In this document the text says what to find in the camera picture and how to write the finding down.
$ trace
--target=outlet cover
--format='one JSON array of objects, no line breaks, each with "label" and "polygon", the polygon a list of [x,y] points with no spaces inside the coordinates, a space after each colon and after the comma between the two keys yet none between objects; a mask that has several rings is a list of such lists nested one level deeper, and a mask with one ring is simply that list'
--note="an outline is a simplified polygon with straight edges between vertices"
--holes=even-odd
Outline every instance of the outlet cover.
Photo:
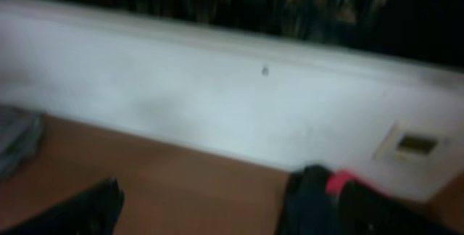
[{"label": "outlet cover", "polygon": [[398,123],[390,130],[374,159],[427,163],[446,144],[447,137],[439,131]]}]

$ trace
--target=gray fabric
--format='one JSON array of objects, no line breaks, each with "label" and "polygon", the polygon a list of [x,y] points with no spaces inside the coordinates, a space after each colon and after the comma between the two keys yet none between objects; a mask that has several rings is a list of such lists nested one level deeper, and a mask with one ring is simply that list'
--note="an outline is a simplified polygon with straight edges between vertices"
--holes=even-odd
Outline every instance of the gray fabric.
[{"label": "gray fabric", "polygon": [[43,131],[39,113],[0,105],[0,179],[35,154]]}]

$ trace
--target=patterned fabric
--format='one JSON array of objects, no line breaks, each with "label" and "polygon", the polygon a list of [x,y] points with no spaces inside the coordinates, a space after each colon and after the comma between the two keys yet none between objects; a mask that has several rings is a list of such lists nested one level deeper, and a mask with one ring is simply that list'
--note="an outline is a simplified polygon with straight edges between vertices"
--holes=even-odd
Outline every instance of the patterned fabric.
[{"label": "patterned fabric", "polygon": [[388,0],[115,0],[132,12],[355,46]]}]

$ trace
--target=floor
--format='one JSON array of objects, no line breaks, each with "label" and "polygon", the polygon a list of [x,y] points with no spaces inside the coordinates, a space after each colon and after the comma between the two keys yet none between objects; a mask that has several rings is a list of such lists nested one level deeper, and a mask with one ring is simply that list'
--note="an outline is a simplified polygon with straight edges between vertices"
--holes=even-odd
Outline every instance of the floor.
[{"label": "floor", "polygon": [[441,223],[464,234],[464,173],[456,176],[429,204]]},{"label": "floor", "polygon": [[287,173],[45,117],[40,152],[0,182],[0,230],[109,176],[115,234],[273,234]]}]

